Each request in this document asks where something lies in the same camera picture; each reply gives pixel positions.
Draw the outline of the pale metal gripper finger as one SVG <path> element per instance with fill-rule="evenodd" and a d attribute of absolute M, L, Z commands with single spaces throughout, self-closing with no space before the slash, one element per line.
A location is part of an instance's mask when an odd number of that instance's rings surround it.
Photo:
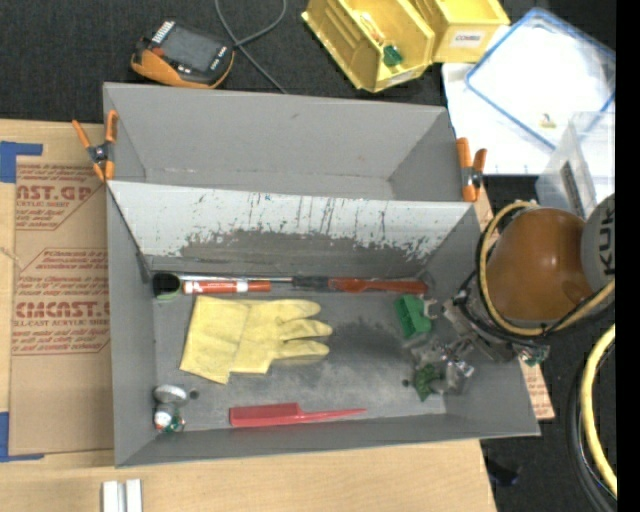
<path fill-rule="evenodd" d="M 422 369 L 428 365 L 434 367 L 453 364 L 456 359 L 455 351 L 450 344 L 440 341 L 429 341 L 411 349 L 413 367 Z"/>
<path fill-rule="evenodd" d="M 439 368 L 433 390 L 439 394 L 463 394 L 475 373 L 475 368 L 463 360 L 449 361 Z"/>

